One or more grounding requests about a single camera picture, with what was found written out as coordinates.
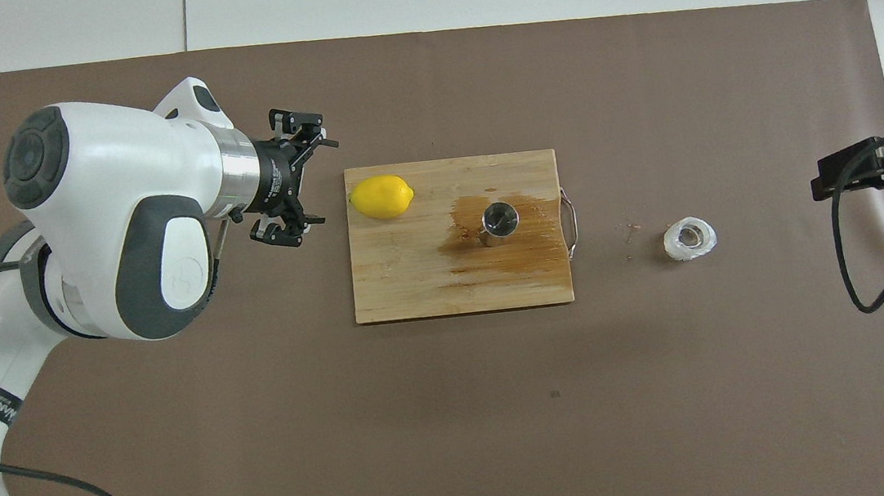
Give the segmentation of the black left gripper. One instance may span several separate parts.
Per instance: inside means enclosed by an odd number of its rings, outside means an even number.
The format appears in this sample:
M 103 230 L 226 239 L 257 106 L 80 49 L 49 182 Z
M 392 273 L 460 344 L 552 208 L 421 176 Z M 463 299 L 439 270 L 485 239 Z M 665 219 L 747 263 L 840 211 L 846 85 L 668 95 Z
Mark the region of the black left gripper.
M 263 217 L 253 223 L 249 238 L 260 244 L 299 248 L 311 226 L 323 225 L 327 219 L 304 212 L 296 201 L 301 182 L 292 166 L 305 165 L 319 147 L 335 149 L 340 142 L 329 139 L 319 113 L 272 108 L 268 120 L 274 140 L 254 143 L 261 178 L 256 196 L 244 209 Z

